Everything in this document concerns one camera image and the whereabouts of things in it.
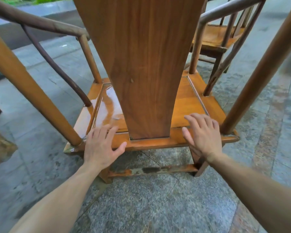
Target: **chair seat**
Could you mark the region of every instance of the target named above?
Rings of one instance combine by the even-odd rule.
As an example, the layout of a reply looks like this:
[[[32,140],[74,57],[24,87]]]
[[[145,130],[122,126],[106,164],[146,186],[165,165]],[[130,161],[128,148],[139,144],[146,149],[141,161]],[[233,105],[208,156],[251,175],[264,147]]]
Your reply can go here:
[[[225,25],[215,25],[209,24],[206,26],[204,34],[203,34],[203,42],[202,42],[202,49],[207,50],[219,50],[219,51],[226,51],[228,48],[231,47],[242,35],[245,28],[240,28],[239,34],[230,38],[225,47],[221,46],[223,41],[227,26]],[[195,42],[195,36],[192,41],[191,49]]]
[[[182,127],[189,127],[184,119],[185,115],[191,113],[208,114],[221,124],[225,119],[225,113],[213,95],[202,96],[206,87],[198,72],[188,74],[183,71],[177,92],[175,106],[172,115],[170,137],[157,139],[131,140],[125,123],[119,100],[108,78],[103,84],[93,83],[88,93],[92,101],[92,107],[84,107],[74,126],[80,137],[85,137],[92,127],[112,124],[119,126],[112,148],[116,149],[122,142],[126,141],[126,150],[145,150],[187,146],[182,136]],[[222,135],[222,143],[239,141],[236,131],[232,135]],[[75,153],[84,151],[84,146],[72,147],[67,143],[64,152]]]

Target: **wooden back splat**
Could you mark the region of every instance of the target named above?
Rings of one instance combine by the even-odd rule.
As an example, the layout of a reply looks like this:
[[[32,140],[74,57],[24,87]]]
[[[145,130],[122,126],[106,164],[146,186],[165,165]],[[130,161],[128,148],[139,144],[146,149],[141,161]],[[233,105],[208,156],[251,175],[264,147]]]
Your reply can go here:
[[[169,137],[204,0],[74,0],[131,139]]]

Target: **person's left hand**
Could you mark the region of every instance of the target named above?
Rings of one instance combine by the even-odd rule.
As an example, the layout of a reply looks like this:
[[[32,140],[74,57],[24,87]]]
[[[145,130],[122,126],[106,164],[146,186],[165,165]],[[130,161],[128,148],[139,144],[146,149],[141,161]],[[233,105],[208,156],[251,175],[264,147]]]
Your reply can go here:
[[[85,144],[85,165],[94,165],[101,171],[109,167],[117,157],[124,153],[127,145],[126,142],[123,142],[115,151],[111,148],[112,140],[117,130],[117,126],[112,127],[111,125],[105,125],[101,128],[96,127],[90,130]]]

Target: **forearm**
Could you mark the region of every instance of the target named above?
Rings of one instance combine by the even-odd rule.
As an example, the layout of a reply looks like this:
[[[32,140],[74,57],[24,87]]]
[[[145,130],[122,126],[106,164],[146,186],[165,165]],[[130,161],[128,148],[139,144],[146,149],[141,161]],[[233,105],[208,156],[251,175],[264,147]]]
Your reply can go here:
[[[36,203],[10,232],[68,233],[98,173],[98,168],[80,167],[67,181]]]
[[[210,162],[268,232],[291,232],[291,188],[241,166],[227,155]]]

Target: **wooden armchair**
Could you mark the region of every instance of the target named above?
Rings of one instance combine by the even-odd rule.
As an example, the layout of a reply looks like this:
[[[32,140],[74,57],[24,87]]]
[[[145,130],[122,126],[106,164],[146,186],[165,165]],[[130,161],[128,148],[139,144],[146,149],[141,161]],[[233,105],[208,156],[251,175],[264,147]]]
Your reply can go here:
[[[205,0],[74,2],[109,76],[109,79],[101,80],[87,45],[85,30],[52,22],[51,26],[57,24],[62,27],[60,31],[65,30],[78,37],[94,76],[92,87],[86,98],[83,98],[84,107],[74,128],[0,39],[1,73],[67,139],[64,149],[66,154],[82,155],[86,134],[91,128],[105,124],[119,126],[112,142],[114,149],[124,141],[127,142],[126,150],[187,146],[181,128],[186,126],[190,130],[189,124],[183,118],[190,113],[208,114],[217,120],[220,124],[222,145],[236,142],[240,139],[234,129],[236,124],[291,51],[290,12],[231,111],[225,115],[213,95],[203,95],[206,83],[196,71],[202,46],[201,36],[207,22],[257,3],[263,6],[265,0],[233,0],[201,16]],[[50,20],[39,18],[38,23],[30,22],[29,18],[20,20],[19,15],[26,13],[15,9],[13,16],[7,18],[6,15],[11,12],[4,11],[4,8],[0,9],[2,18],[20,24],[31,24],[32,27],[40,29],[44,26],[44,30],[48,31],[59,31],[58,28],[46,27]],[[190,70],[183,71],[198,20]],[[116,176],[153,173],[190,172],[199,176],[208,164],[197,154],[191,154],[193,164],[142,167],[118,172],[106,168],[100,173],[100,177],[110,183]]]
[[[230,15],[228,25],[223,25],[225,16],[221,18],[219,25],[208,23],[205,27],[203,38],[202,38],[202,47],[200,49],[200,55],[205,55],[215,60],[209,60],[206,58],[199,57],[199,61],[204,61],[210,64],[213,64],[213,69],[211,76],[218,70],[218,67],[221,63],[223,55],[231,47],[235,46],[236,42],[243,35],[244,30],[250,20],[250,16],[253,10],[253,5],[242,10],[241,15],[237,21],[236,26],[234,26],[238,11]],[[190,52],[193,51],[194,43],[196,39],[196,34],[194,35],[192,46]]]

